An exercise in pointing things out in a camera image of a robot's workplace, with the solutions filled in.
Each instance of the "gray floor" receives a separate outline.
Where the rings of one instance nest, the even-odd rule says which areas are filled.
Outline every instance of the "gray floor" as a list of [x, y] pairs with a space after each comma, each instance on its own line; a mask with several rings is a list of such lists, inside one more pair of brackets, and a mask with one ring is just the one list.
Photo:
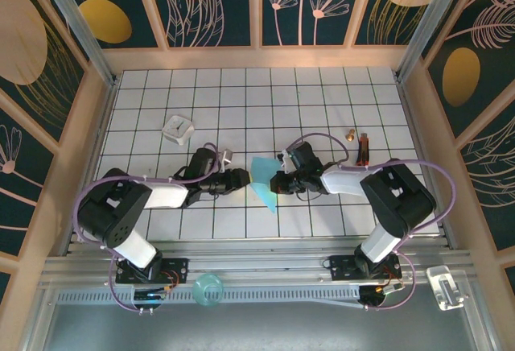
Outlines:
[[170, 305], [154, 316], [117, 306], [59, 306], [48, 351], [476, 349], [463, 309], [442, 312], [427, 285], [405, 306], [365, 312], [316, 303]]

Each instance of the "brass nut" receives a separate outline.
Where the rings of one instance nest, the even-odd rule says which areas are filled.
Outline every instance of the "brass nut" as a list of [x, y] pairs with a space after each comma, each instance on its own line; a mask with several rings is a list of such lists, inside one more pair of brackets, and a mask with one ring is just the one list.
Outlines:
[[350, 130], [350, 131], [348, 132], [348, 134], [345, 136], [345, 138], [346, 138], [349, 142], [353, 141], [353, 140], [354, 140], [354, 133], [355, 133], [355, 132], [356, 132], [355, 130]]

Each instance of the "teal plastic piece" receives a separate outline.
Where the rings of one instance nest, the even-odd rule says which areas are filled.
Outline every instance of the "teal plastic piece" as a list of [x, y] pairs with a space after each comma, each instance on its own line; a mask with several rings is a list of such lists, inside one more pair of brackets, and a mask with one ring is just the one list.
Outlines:
[[204, 307], [214, 307], [224, 297], [224, 284], [213, 273], [201, 275], [193, 284], [193, 299]]
[[278, 160], [258, 156], [252, 159], [250, 166], [250, 176], [252, 177], [250, 187], [272, 213], [277, 211], [277, 194], [270, 190], [270, 180], [277, 171], [281, 170], [281, 163]]

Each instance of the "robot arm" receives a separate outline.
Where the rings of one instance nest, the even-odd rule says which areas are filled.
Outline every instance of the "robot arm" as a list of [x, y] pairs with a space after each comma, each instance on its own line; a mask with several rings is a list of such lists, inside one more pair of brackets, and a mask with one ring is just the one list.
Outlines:
[[[215, 158], [215, 151], [199, 148], [190, 164], [171, 178], [185, 184], [175, 184], [172, 180], [169, 184], [133, 180], [100, 184], [81, 201], [79, 226], [124, 257], [124, 270], [137, 280], [154, 282], [163, 270], [163, 255], [134, 229], [138, 218], [143, 209], [186, 208], [198, 201], [202, 193], [225, 195], [250, 183], [249, 173], [239, 168], [215, 172], [197, 181], [210, 172]], [[113, 168], [104, 177], [110, 176], [128, 175]]]
[[374, 173], [345, 171], [336, 163], [323, 165], [308, 142], [293, 146], [283, 155], [287, 155], [295, 170], [278, 171], [270, 181], [272, 192], [293, 194], [310, 190], [321, 194], [353, 194], [369, 200], [379, 224], [356, 248], [354, 258], [365, 279], [382, 269], [395, 246], [436, 207], [433, 196], [404, 164]]

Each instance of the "white grid floor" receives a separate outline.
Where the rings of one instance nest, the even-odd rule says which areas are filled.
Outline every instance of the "white grid floor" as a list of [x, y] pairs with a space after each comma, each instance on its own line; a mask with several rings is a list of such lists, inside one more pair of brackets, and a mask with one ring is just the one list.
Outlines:
[[[172, 115], [191, 118], [196, 131], [178, 146], [162, 137]], [[167, 178], [206, 142], [234, 152], [230, 167], [250, 170], [255, 156], [273, 158], [293, 140], [329, 133], [357, 157], [356, 136], [369, 135], [370, 164], [417, 157], [389, 68], [235, 68], [125, 71], [97, 171], [118, 167], [135, 176]], [[328, 138], [307, 140], [322, 163], [344, 153]], [[411, 167], [423, 182], [420, 167]], [[366, 199], [321, 196], [302, 202], [279, 196], [273, 214], [250, 187], [206, 196], [189, 209], [146, 210], [137, 230], [149, 241], [212, 238], [367, 235], [375, 216]], [[438, 233], [437, 226], [424, 233]]]

